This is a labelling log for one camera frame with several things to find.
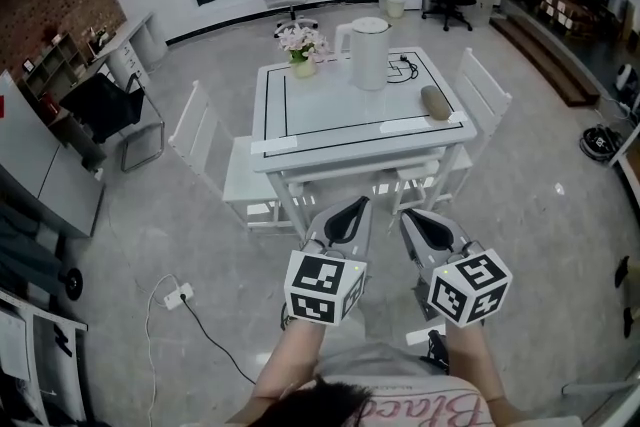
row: power strip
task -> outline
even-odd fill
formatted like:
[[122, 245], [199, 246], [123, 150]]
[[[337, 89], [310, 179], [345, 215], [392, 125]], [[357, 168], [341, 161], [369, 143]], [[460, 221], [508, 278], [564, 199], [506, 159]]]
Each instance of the power strip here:
[[186, 301], [193, 297], [193, 288], [191, 288], [191, 285], [189, 283], [185, 283], [180, 288], [177, 288], [169, 295], [165, 296], [164, 304], [166, 305], [168, 310], [173, 310], [174, 308], [182, 304], [182, 299], [180, 298], [182, 294], [186, 296]]

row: person's arm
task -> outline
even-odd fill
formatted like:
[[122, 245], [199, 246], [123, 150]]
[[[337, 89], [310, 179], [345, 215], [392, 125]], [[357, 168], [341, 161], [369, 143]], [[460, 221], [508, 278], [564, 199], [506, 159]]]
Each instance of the person's arm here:
[[450, 375], [478, 388], [498, 427], [525, 419], [505, 397], [502, 380], [493, 364], [480, 323], [459, 328], [447, 322], [447, 350]]
[[227, 423], [250, 424], [262, 416], [285, 391], [313, 378], [326, 326], [296, 319], [287, 329], [260, 372], [247, 405]]

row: white electric kettle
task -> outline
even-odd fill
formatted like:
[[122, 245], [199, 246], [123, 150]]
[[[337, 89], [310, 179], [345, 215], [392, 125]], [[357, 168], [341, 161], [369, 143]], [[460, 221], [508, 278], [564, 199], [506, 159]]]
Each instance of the white electric kettle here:
[[376, 91], [387, 85], [391, 25], [381, 18], [358, 18], [338, 25], [333, 48], [342, 53], [344, 37], [350, 36], [351, 82], [360, 89]]

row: kettle handle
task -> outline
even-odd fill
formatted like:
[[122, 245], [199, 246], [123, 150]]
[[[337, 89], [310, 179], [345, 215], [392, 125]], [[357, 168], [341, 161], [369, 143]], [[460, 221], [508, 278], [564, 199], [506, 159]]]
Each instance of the kettle handle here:
[[333, 44], [333, 51], [338, 57], [342, 53], [342, 47], [344, 45], [344, 37], [349, 35], [349, 45], [351, 45], [351, 31], [353, 30], [352, 23], [343, 23], [336, 27], [336, 39]]

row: flower vase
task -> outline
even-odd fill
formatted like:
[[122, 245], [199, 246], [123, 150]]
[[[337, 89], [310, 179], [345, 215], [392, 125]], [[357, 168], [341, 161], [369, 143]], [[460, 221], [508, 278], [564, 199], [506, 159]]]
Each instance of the flower vase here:
[[291, 69], [296, 78], [304, 79], [314, 75], [318, 69], [316, 62], [309, 58], [304, 61], [291, 63]]

